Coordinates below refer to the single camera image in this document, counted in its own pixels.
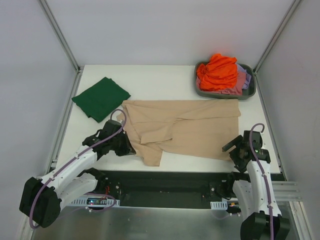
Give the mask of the beige t shirt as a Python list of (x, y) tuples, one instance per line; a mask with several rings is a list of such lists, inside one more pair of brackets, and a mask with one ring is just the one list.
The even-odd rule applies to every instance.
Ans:
[(239, 134), (237, 99), (125, 100), (124, 129), (136, 156), (158, 167), (163, 152), (229, 161), (222, 147)]

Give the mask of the green t shirt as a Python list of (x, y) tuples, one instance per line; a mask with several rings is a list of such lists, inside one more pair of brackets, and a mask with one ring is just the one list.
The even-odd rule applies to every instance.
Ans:
[(87, 117), (100, 123), (130, 97), (129, 92), (111, 78), (104, 77), (81, 94), (73, 97), (72, 101)]

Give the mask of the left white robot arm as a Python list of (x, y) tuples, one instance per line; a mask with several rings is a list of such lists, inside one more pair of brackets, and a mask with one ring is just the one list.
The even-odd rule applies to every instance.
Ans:
[(66, 163), (40, 178), (29, 178), (23, 187), (19, 211), (28, 216), (33, 228), (46, 228), (78, 197), (107, 195), (107, 176), (93, 164), (109, 152), (119, 157), (136, 153), (123, 124), (112, 119), (86, 137)]

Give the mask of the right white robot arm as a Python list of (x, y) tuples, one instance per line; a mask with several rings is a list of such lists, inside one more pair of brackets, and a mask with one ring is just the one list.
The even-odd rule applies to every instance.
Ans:
[(271, 178), (271, 158), (263, 148), (261, 133), (245, 130), (242, 135), (222, 147), (229, 152), (237, 172), (225, 184), (225, 192), (236, 197), (243, 222), (242, 240), (285, 240), (290, 232), (290, 221), (278, 207)]

